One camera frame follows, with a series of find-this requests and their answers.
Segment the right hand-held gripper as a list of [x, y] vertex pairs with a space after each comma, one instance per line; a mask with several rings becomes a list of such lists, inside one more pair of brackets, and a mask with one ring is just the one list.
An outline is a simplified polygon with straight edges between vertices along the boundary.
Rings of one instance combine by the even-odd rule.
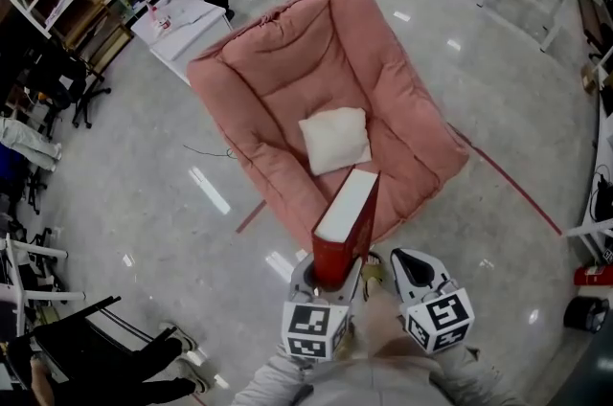
[[[397, 292], [403, 301], [418, 301], [421, 293], [450, 281], [444, 264], [421, 251], [397, 248], [390, 256]], [[470, 332], [475, 315], [464, 288], [442, 293], [425, 303], [408, 306], [405, 330], [426, 354], [460, 344]]]

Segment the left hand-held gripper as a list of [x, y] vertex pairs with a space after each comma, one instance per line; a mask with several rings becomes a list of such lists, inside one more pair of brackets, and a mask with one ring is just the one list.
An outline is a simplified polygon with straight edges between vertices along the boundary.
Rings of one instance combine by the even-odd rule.
[[308, 253], [299, 261], [283, 308], [282, 342], [288, 355], [317, 362], [333, 359], [349, 330], [360, 273], [361, 258], [357, 257], [339, 295], [316, 296], [312, 294], [316, 287], [314, 256]]

